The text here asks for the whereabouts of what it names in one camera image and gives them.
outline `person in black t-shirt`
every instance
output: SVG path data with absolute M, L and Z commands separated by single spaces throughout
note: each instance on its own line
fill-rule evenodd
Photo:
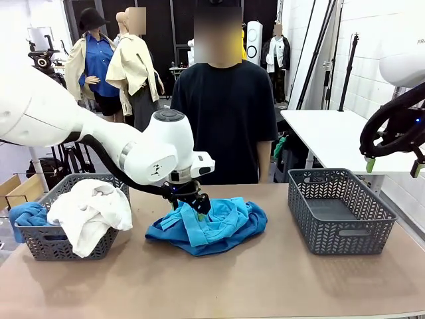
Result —
M 241 61 L 241 56 L 235 61 L 229 34 L 238 35 L 240 54 L 240 22 L 237 33 L 233 25 L 203 25 L 210 62 L 185 70 L 171 101 L 171 108 L 189 119 L 195 150 L 208 152 L 216 161 L 215 171 L 200 178 L 203 185 L 266 183 L 272 141 L 277 138 L 270 77 L 263 68 Z

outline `blue fabric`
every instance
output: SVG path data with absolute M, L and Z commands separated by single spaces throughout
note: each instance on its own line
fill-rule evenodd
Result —
M 98 84 L 90 84 L 90 90 L 97 92 L 101 96 L 119 96 L 120 90 L 106 82 L 106 73 L 114 54 L 108 40 L 101 38 L 97 41 L 90 34 L 86 37 L 86 70 L 78 81 L 80 86 L 84 86 L 86 76 L 97 76 L 100 79 Z
M 25 240 L 15 223 L 19 226 L 51 226 L 47 223 L 47 209 L 32 202 L 12 208 L 9 212 L 9 221 L 17 243 L 24 243 Z
M 169 241 L 193 256 L 223 253 L 239 245 L 248 237 L 266 228 L 265 212 L 243 198 L 211 199 L 211 210 L 199 221 L 197 212 L 186 203 L 179 203 L 150 226 L 146 239 Z

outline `laundry basket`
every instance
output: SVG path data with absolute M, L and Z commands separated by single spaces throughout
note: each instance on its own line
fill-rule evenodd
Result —
M 316 255 L 380 254 L 396 214 L 346 169 L 292 169 L 288 205 Z
M 99 179 L 120 188 L 129 200 L 128 186 L 109 173 L 82 173 L 66 176 L 58 185 L 50 190 L 39 203 L 50 209 L 54 201 L 63 193 L 67 193 L 83 179 Z M 81 258 L 72 252 L 72 245 L 60 226 L 18 226 L 28 248 L 36 261 L 78 261 L 98 260 L 104 258 L 118 234 L 118 230 L 110 227 L 100 239 L 92 253 L 86 258 Z

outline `green cloth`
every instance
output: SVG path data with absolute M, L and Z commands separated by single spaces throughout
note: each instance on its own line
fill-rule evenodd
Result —
M 273 157 L 275 160 L 279 158 L 279 155 L 282 152 L 282 148 L 285 144 L 285 141 L 286 141 L 286 136 L 283 138 L 280 138 L 278 145 L 276 145 L 276 148 L 274 149 L 274 153 L 273 153 Z

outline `brown tabletop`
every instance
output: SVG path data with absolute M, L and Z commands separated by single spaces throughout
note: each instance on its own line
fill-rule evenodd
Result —
M 264 234 L 227 253 L 192 257 L 147 243 L 169 211 L 131 193 L 133 229 L 102 261 L 36 262 L 21 245 L 0 268 L 0 318 L 265 318 L 425 312 L 425 252 L 396 224 L 380 256 L 310 254 L 286 204 L 284 184 L 204 187 L 243 196 L 269 221 Z

